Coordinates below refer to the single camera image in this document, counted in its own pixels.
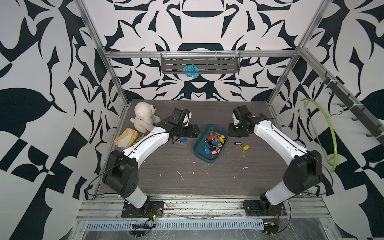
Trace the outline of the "teal storage box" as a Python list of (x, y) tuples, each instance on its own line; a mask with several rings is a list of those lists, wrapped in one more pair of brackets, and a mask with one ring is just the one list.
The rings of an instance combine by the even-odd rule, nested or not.
[(216, 125), (207, 125), (196, 140), (193, 153), (200, 160), (212, 164), (219, 157), (227, 140), (227, 130)]

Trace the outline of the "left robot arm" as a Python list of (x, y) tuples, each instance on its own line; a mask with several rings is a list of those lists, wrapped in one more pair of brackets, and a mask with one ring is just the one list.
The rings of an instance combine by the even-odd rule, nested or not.
[(196, 138), (200, 134), (198, 125), (190, 125), (192, 113), (175, 108), (170, 117), (155, 125), (150, 133), (138, 143), (110, 153), (102, 181), (114, 194), (124, 198), (136, 209), (149, 201), (139, 187), (139, 168), (159, 147), (173, 138)]

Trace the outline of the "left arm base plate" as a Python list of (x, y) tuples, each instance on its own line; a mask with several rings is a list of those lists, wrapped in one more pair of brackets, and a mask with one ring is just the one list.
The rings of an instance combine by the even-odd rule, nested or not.
[(163, 201), (146, 201), (145, 204), (139, 209), (134, 207), (131, 203), (125, 201), (121, 218), (133, 219), (133, 218), (155, 218), (161, 217), (164, 212)]

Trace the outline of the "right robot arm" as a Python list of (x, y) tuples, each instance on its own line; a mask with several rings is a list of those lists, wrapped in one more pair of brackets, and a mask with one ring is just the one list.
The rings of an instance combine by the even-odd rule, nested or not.
[(247, 106), (233, 109), (234, 122), (229, 124), (229, 136), (263, 139), (286, 162), (282, 180), (260, 196), (260, 208), (268, 211), (322, 181), (322, 157), (316, 150), (309, 151), (289, 139), (265, 115), (252, 114)]

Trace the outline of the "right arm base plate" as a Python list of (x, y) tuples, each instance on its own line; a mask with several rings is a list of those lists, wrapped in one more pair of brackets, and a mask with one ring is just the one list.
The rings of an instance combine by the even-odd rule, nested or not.
[(242, 208), (250, 216), (286, 216), (287, 210), (284, 203), (271, 205), (267, 200), (244, 200)]

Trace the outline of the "yellow tag key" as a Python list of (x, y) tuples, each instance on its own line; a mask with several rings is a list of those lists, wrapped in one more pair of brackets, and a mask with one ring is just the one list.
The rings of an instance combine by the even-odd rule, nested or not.
[(242, 151), (243, 151), (243, 152), (246, 152), (249, 148), (250, 148), (250, 146), (249, 146), (249, 145), (246, 145), (246, 146), (244, 146), (244, 147), (242, 148)]

